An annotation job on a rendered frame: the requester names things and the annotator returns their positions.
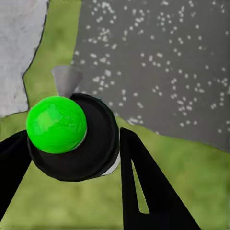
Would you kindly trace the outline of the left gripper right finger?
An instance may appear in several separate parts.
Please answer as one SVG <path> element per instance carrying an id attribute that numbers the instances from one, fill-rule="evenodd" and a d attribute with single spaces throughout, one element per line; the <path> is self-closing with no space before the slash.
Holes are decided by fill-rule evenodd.
<path id="1" fill-rule="evenodd" d="M 201 230 L 136 133 L 120 128 L 124 230 Z M 133 160 L 150 213 L 139 211 Z"/>

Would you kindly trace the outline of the insectifuge atomizer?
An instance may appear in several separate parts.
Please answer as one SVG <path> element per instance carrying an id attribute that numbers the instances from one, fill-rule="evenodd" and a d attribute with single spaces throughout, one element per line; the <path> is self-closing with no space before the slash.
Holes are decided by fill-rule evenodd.
<path id="1" fill-rule="evenodd" d="M 74 93 L 83 73 L 52 69 L 58 96 L 35 104 L 26 120 L 29 154 L 36 167 L 63 182 L 111 174 L 121 160 L 120 131 L 113 111 L 100 99 Z"/>

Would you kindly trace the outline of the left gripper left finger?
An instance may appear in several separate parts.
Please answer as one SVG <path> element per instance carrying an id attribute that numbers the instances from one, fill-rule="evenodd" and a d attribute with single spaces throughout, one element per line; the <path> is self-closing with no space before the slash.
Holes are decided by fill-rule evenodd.
<path id="1" fill-rule="evenodd" d="M 0 142 L 0 222 L 32 161 L 27 137 L 23 130 Z"/>

